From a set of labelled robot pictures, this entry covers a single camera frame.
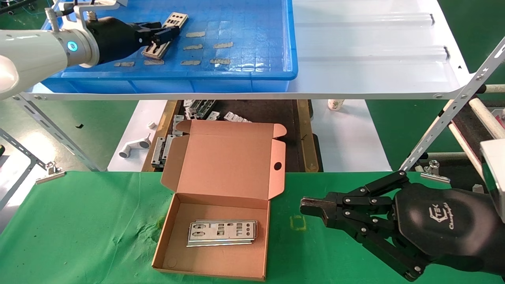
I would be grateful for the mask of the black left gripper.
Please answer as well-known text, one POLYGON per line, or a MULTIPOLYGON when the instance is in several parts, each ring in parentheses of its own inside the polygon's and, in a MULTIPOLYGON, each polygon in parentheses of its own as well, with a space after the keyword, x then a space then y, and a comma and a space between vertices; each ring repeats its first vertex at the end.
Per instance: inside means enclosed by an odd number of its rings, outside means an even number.
POLYGON ((163 28, 161 22, 123 22, 114 17, 87 21, 99 49, 98 65, 124 59, 152 43, 169 43, 180 34, 180 27, 163 28))

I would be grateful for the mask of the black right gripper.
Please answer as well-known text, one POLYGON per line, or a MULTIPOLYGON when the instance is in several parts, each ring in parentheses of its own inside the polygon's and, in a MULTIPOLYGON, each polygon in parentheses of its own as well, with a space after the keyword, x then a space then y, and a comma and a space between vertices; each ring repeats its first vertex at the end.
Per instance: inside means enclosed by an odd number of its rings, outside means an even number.
POLYGON ((409 282, 424 273, 428 262, 405 244, 394 242, 399 232, 430 263, 499 274, 499 215, 490 196, 409 183, 406 172, 397 171, 348 193, 305 196, 300 210, 304 215, 320 217, 327 228, 346 232, 409 282), (401 189, 395 194, 399 232, 393 221, 368 214, 388 213, 393 199, 386 193, 395 189, 401 189))

